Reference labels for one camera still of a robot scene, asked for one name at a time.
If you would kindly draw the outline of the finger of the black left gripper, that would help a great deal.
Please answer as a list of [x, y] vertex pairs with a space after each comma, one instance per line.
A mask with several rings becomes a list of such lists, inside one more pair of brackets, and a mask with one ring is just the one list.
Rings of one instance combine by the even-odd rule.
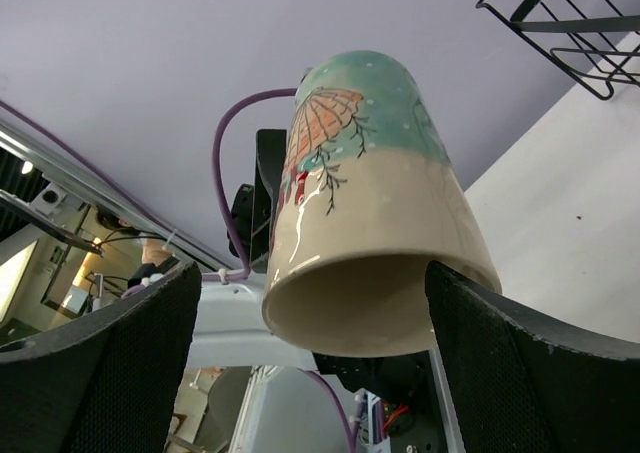
[[256, 133], [254, 194], [250, 239], [250, 267], [266, 268], [279, 186], [287, 148], [285, 129]]

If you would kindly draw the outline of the cream patterned mug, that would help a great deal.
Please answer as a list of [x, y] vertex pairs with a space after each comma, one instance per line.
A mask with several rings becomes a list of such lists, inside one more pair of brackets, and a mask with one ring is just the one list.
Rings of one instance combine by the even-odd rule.
[[414, 79], [385, 54], [341, 53], [307, 74], [295, 105], [266, 325], [289, 344], [331, 356], [433, 349], [429, 263], [493, 292], [501, 285]]

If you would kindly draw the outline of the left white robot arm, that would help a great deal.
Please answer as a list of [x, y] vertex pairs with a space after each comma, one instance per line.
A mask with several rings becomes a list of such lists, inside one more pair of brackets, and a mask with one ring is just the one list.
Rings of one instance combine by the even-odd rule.
[[232, 205], [245, 280], [205, 280], [187, 364], [223, 367], [205, 419], [227, 452], [460, 452], [437, 351], [388, 358], [317, 355], [281, 341], [261, 316], [286, 132], [256, 135], [255, 176]]

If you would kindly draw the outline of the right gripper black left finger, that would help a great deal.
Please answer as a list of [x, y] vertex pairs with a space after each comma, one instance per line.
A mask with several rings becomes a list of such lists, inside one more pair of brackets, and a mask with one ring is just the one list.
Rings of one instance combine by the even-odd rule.
[[195, 264], [1, 348], [4, 452], [161, 452], [201, 295]]

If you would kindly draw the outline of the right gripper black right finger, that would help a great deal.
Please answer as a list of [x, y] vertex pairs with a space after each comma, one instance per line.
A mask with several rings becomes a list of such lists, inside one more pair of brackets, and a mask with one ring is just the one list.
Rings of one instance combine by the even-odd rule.
[[639, 346], [432, 262], [425, 294], [468, 452], [636, 452]]

